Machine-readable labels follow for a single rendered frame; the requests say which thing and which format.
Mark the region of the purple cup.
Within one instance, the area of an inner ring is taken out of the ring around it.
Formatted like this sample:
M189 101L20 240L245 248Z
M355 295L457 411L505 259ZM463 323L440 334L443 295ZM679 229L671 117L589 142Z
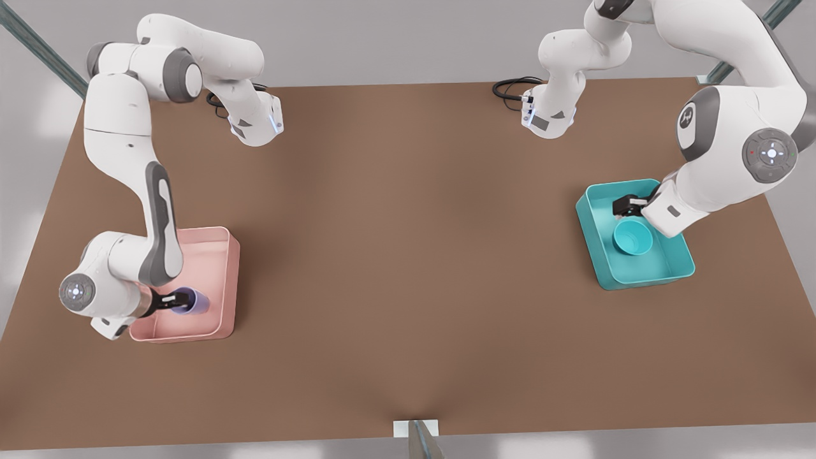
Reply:
M208 297L201 293L201 291L192 288L177 288L172 291L172 296L174 296L174 300L171 302L173 306L170 308L170 311L174 314L178 314L178 316L197 316L198 314L204 314L210 306Z

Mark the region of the teal bowl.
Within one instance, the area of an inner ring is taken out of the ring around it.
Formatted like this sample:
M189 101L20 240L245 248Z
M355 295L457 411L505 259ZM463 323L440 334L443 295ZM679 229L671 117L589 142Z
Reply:
M653 247L650 227L638 220L618 221L613 232L613 242L620 252L629 256L642 256Z

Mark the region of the pink plastic box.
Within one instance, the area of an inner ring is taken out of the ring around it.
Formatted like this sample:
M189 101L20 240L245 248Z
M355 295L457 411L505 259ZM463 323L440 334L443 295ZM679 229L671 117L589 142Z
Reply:
M179 229L180 275L158 293L192 289L207 299L183 314L160 310L129 328L135 342L199 342L229 337L235 325L240 244L225 227Z

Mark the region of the teal plastic box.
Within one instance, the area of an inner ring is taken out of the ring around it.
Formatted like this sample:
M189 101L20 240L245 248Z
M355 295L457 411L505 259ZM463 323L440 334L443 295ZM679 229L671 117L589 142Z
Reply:
M683 236L667 238L643 217L617 219L612 213L612 202L617 198L628 194L645 196L657 185L655 179L591 185L575 205L595 276L605 290L670 284L696 272L696 264ZM614 228L623 219L638 220L650 227L653 247L648 253L629 256L615 247Z

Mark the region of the silver frame post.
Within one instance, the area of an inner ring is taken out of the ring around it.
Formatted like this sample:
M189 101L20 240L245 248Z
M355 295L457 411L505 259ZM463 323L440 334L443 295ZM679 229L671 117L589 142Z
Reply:
M731 65L745 86L805 86L775 35L742 0L702 2L702 38L694 52Z
M393 438L408 441L409 459L446 459L437 442L439 421L397 420L393 422Z
M23 44L81 99L85 99L88 88L85 78L80 76L5 0L0 0L0 26Z

